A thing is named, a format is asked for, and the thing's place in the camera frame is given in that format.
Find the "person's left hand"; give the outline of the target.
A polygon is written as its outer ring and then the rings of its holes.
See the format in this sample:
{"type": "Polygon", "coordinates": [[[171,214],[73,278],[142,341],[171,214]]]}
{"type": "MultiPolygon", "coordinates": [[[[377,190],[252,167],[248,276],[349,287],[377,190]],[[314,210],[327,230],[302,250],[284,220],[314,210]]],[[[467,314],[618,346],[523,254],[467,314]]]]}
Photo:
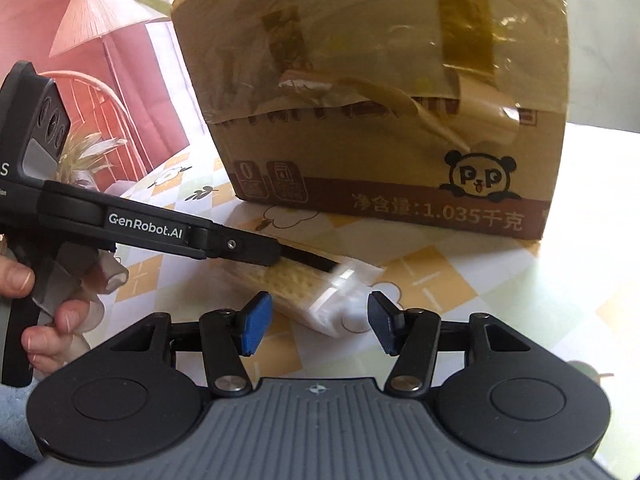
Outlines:
{"type": "Polygon", "coordinates": [[[22,346],[30,326],[53,321],[56,309],[81,288],[81,281],[98,262],[96,248],[63,243],[53,254],[8,247],[4,255],[32,266],[36,281],[24,298],[1,298],[1,383],[23,388],[32,382],[32,366],[22,346]]]}

